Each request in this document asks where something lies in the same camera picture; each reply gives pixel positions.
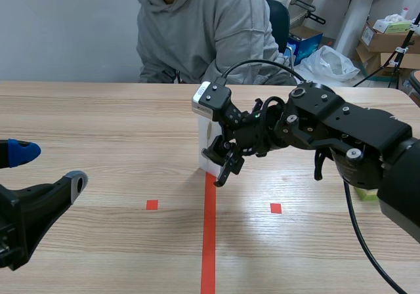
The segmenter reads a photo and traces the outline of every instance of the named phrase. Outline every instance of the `blue box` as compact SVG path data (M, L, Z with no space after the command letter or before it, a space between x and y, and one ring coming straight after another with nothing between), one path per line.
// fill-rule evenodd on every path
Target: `blue box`
M323 33L306 26L293 28L290 33L293 37L289 37L289 43L296 45L295 65L297 66L303 59L308 58L319 49Z

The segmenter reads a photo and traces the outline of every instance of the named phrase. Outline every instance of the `red tape line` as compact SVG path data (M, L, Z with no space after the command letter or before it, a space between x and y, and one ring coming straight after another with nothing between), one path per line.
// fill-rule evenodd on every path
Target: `red tape line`
M201 294L216 293L216 177L205 176Z

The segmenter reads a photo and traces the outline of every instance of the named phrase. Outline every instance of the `person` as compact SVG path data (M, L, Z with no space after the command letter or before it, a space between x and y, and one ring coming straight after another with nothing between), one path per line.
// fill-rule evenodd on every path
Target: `person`
M140 83L215 81L229 67L249 59L289 64L272 36L265 0L138 0L137 51ZM296 85L275 66L242 66L230 84Z

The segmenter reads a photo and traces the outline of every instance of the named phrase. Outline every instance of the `sink pedestal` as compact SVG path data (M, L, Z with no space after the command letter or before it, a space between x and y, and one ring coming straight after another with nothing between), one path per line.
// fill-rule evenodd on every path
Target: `sink pedestal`
M352 0L334 47L339 53L353 57L372 4L373 0Z

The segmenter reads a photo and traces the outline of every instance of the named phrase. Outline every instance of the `black robotic arm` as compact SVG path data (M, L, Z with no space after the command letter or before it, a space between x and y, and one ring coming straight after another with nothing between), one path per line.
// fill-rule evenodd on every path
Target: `black robotic arm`
M217 186L240 173L246 156L264 157L288 146L315 150L316 180L322 179L325 158L332 159L348 184L379 189L382 212L420 243L420 142L408 124L349 104L315 83L299 85L287 104L278 97L257 100L251 113L235 107L231 94L224 85L206 82L193 98L193 111L222 127L222 135L203 150L222 166Z
M34 143L0 141L0 168L34 160ZM31 259L49 228L68 210L87 185L87 175L73 171L54 184L11 191L0 185L0 268L16 270Z

